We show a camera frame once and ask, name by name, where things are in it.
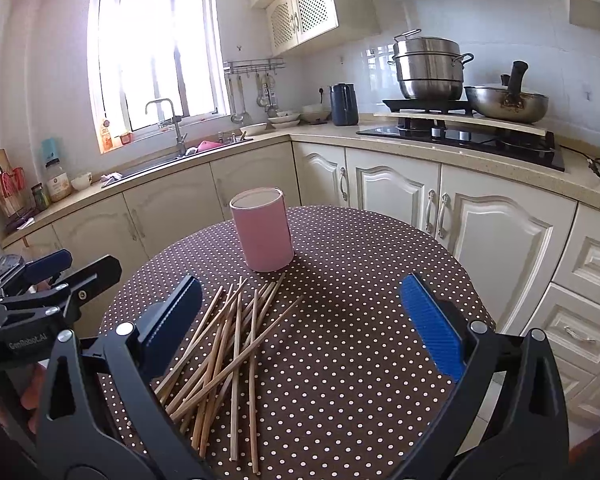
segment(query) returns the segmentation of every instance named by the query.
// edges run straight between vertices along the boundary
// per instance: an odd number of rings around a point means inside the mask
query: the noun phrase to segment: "brown tablecloth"
[[[460,264],[429,235],[357,209],[311,206],[288,212],[296,256],[266,324],[300,294],[304,301],[260,347],[257,410],[263,480],[385,478],[407,455],[453,388],[441,375],[400,304],[399,285],[419,272],[440,298],[491,326]],[[219,285],[241,276],[247,297],[279,272],[249,270],[232,222],[193,234],[136,272],[105,314],[101,330],[135,320],[181,278],[200,280],[208,307]],[[182,343],[176,358],[188,344]],[[208,338],[174,394],[210,349]],[[230,402],[219,412],[206,460],[218,478],[252,480],[247,442],[248,371],[241,370],[240,460],[229,462]],[[110,382],[102,385],[128,446],[143,452]]]

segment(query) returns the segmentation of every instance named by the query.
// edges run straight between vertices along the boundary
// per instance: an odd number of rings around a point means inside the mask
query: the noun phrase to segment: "white bowl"
[[[290,123],[278,123],[274,124],[273,127],[277,130],[283,130],[284,128],[291,128],[292,126],[298,126],[300,121],[291,121]]]
[[[303,114],[314,114],[316,112],[321,112],[324,110],[324,105],[308,105],[302,107]]]
[[[300,114],[287,115],[284,117],[270,117],[269,122],[273,125],[282,124],[282,123],[290,123],[293,121],[297,121],[300,118]]]
[[[308,123],[315,123],[317,121],[326,121],[327,117],[329,117],[329,114],[331,112],[328,110],[322,111],[322,112],[313,112],[310,114],[301,114],[300,118],[303,121],[307,121]]]
[[[250,135],[261,134],[266,129],[267,123],[260,123],[252,124],[251,126],[243,126],[240,128],[240,131],[244,134],[247,134],[247,137],[249,137]]]
[[[83,173],[82,175],[75,177],[71,181],[71,185],[76,191],[82,191],[83,189],[87,189],[91,185],[92,181],[93,176],[91,175],[90,171],[89,173]]]

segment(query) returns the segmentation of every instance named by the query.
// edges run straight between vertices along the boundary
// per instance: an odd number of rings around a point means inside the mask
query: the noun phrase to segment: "dark blue pitcher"
[[[336,126],[358,124],[358,103],[352,84],[339,83],[330,86],[331,117]]]

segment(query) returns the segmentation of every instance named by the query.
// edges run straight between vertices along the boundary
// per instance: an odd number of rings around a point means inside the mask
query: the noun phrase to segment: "metal screw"
[[[483,322],[476,320],[471,323],[471,330],[477,334],[484,334],[487,332],[487,326]]]
[[[539,328],[535,328],[531,331],[531,337],[536,341],[544,341],[546,339],[546,334]]]
[[[117,327],[116,327],[116,334],[118,335],[129,335],[133,332],[134,330],[134,325],[133,323],[129,323],[128,321],[125,321],[124,323],[120,323]]]
[[[61,333],[58,334],[58,341],[61,343],[66,343],[74,336],[74,333],[71,330],[62,330]]]

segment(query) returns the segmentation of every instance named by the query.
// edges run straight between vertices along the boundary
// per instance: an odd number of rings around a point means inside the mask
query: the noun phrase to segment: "red cup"
[[[294,248],[282,191],[275,187],[250,189],[236,195],[230,207],[250,269],[273,272],[291,263]]]

